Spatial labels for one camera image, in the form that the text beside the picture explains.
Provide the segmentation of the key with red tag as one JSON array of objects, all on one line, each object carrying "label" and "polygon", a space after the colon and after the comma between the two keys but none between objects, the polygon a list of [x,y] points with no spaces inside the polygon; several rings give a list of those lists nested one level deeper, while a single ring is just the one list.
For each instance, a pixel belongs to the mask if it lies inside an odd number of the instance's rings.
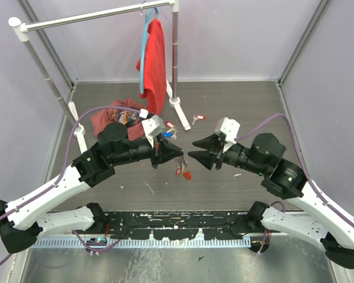
[{"label": "key with red tag", "polygon": [[176,169],[175,174],[176,174],[176,175],[180,175],[181,172],[182,172],[182,167],[181,167],[181,166],[178,166],[177,169]]},{"label": "key with red tag", "polygon": [[170,121],[166,121],[165,125],[167,127],[169,127],[171,130],[176,130],[176,126],[173,123],[171,123]]}]

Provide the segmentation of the red carabiner keyring with chain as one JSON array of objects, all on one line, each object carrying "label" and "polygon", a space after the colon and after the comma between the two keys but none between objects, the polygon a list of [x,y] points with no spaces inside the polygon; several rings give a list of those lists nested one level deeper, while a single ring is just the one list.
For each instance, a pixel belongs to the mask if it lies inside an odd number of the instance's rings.
[{"label": "red carabiner keyring with chain", "polygon": [[192,174],[188,169],[188,163],[185,160],[185,158],[183,157],[183,163],[182,163],[182,172],[181,174],[185,180],[191,180],[192,179]]}]

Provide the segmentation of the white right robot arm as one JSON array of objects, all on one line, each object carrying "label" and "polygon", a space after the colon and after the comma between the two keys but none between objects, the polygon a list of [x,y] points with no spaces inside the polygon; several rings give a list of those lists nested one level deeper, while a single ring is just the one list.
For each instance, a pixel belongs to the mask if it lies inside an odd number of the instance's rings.
[{"label": "white right robot arm", "polygon": [[315,191],[303,169],[283,158],[286,148],[271,133],[258,134],[247,148],[234,144],[226,149],[224,135],[212,134],[193,142],[197,151],[188,156],[211,170],[227,164],[263,177],[262,187],[272,195],[305,211],[310,219],[281,212],[256,201],[247,213],[247,225],[253,232],[274,230],[297,237],[324,251],[334,263],[354,269],[354,227],[350,214],[334,203],[324,201],[322,190]]}]

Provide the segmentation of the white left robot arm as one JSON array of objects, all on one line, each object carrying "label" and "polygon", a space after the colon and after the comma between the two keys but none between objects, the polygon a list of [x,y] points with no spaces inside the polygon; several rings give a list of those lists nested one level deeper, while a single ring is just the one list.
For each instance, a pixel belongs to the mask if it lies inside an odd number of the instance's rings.
[{"label": "white left robot arm", "polygon": [[183,156],[183,150],[159,130],[131,141],[127,127],[112,123],[98,141],[57,177],[17,200],[0,200],[0,237],[10,254],[30,248],[37,240],[69,231],[101,233],[107,217],[98,203],[75,210],[53,212],[65,200],[85,192],[115,174],[116,166],[150,160],[152,167]]}]

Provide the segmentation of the key with blue tag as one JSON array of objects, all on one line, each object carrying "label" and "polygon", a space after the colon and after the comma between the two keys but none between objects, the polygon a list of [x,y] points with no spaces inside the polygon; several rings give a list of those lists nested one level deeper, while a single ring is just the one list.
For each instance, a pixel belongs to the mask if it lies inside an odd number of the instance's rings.
[{"label": "key with blue tag", "polygon": [[176,133],[174,131],[167,131],[165,133],[162,134],[163,137],[168,137],[171,139],[176,139]]}]

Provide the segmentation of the red tag key by rack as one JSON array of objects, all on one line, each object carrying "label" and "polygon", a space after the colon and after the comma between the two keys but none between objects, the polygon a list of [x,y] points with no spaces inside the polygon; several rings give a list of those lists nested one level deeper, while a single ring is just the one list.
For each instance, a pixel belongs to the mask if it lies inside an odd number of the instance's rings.
[{"label": "red tag key by rack", "polygon": [[194,125],[198,120],[205,120],[206,117],[204,115],[194,115],[192,125]]}]

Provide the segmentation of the crumpled maroon t-shirt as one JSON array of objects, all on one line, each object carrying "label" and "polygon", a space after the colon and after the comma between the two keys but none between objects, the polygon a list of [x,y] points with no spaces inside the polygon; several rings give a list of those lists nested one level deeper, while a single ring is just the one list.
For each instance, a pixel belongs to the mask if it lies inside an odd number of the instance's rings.
[{"label": "crumpled maroon t-shirt", "polygon": [[98,137],[106,126],[112,123],[120,123],[127,127],[128,139],[137,140],[144,136],[141,117],[138,113],[129,110],[104,109],[91,116],[90,121],[93,126],[93,135]]}]

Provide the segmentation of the red hanging t-shirt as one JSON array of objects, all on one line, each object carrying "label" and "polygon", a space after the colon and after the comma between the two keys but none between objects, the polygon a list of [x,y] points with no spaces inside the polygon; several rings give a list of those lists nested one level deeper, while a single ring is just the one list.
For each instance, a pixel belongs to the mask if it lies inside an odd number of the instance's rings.
[{"label": "red hanging t-shirt", "polygon": [[165,38],[160,20],[153,19],[147,28],[143,64],[143,88],[139,96],[147,99],[148,111],[161,115],[166,98]]}]

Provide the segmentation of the small circuit board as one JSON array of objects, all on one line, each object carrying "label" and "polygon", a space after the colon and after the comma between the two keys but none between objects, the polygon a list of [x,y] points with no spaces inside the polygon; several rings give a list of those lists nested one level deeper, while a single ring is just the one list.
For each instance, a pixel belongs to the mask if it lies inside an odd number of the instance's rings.
[{"label": "small circuit board", "polygon": [[89,246],[107,246],[107,239],[103,237],[93,237],[86,241]]}]

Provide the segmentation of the white metal clothes rack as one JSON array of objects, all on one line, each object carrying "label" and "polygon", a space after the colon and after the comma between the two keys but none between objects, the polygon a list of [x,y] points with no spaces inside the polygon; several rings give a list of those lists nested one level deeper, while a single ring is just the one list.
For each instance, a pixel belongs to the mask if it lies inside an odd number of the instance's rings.
[{"label": "white metal clothes rack", "polygon": [[90,1],[94,12],[42,21],[31,1],[17,2],[26,21],[9,19],[18,38],[28,48],[39,71],[50,79],[43,60],[31,44],[29,34],[38,35],[57,70],[70,87],[82,83],[133,83],[134,94],[144,93],[144,59],[148,24],[170,15],[172,38],[165,48],[172,49],[171,75],[163,75],[166,101],[174,109],[180,128],[191,129],[177,93],[179,1],[122,2],[120,7],[100,7]]}]

